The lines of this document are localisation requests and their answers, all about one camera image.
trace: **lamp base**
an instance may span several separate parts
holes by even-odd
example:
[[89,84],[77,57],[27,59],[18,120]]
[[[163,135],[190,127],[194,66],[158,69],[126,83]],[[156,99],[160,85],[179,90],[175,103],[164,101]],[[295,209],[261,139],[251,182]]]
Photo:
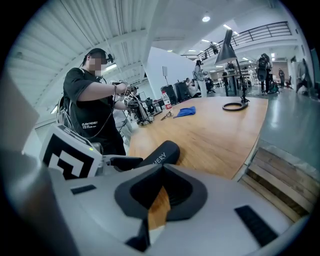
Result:
[[[223,105],[222,109],[225,111],[240,111],[244,110],[246,107],[248,107],[248,102],[239,103],[239,102],[231,102]],[[238,108],[227,108],[227,106],[238,106]]]

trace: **bottle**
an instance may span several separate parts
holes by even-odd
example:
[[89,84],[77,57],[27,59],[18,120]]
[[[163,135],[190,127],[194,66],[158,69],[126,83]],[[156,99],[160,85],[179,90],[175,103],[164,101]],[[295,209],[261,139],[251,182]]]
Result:
[[164,103],[164,106],[165,106],[165,109],[166,109],[166,112],[171,112],[171,114],[173,115],[173,109],[172,109],[172,106],[171,106],[171,102],[170,102],[170,98],[168,96],[168,94],[163,90],[162,91],[162,99],[163,99],[163,103]]

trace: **black cap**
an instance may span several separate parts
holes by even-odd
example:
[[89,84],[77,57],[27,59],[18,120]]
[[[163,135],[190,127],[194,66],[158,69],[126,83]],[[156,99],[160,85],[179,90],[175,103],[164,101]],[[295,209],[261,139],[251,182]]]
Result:
[[83,62],[82,62],[81,65],[84,65],[88,55],[91,55],[93,57],[99,57],[101,59],[101,64],[107,64],[107,62],[108,62],[107,61],[107,53],[106,53],[106,51],[101,49],[101,48],[94,48],[84,56],[84,59],[83,59]]

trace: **table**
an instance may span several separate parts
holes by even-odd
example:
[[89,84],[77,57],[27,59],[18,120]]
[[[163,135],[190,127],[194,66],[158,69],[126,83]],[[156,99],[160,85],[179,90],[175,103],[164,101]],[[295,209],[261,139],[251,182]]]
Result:
[[[195,106],[196,114],[160,119],[139,127],[132,135],[129,155],[146,158],[164,141],[180,147],[176,163],[197,172],[207,172],[232,179],[246,161],[259,136],[267,112],[268,100],[249,98],[249,106],[242,111],[224,111],[226,103],[240,102],[240,97],[192,98],[173,106],[176,116],[180,109]],[[170,210],[164,188],[149,210],[149,228],[165,224]]]

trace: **round ceiling light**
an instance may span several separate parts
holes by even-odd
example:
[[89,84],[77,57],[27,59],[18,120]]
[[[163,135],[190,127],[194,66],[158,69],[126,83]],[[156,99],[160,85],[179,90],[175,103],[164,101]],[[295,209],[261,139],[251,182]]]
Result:
[[202,18],[202,21],[203,22],[208,22],[208,21],[210,21],[210,17],[209,16],[204,16],[203,18]]

